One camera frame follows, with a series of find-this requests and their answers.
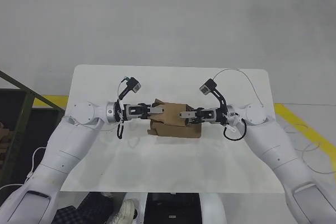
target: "sneaker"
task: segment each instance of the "sneaker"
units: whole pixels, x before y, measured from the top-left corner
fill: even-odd
[[[132,224],[134,216],[134,202],[132,199],[124,200],[119,212],[109,224]]]

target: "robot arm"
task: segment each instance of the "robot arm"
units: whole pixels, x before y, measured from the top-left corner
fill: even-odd
[[[220,123],[232,131],[237,127],[250,149],[281,182],[287,206],[298,223],[336,223],[336,194],[313,178],[276,120],[267,116],[260,104],[243,108],[226,105],[216,86],[213,80],[208,80],[200,90],[205,95],[213,93],[220,108],[198,108],[182,113],[181,117],[188,119],[189,123]]]
[[[336,223],[336,194],[322,187],[298,158],[286,132],[272,117],[262,124],[248,121],[245,142],[275,173],[287,206],[298,223]],[[241,123],[237,125],[243,133]]]

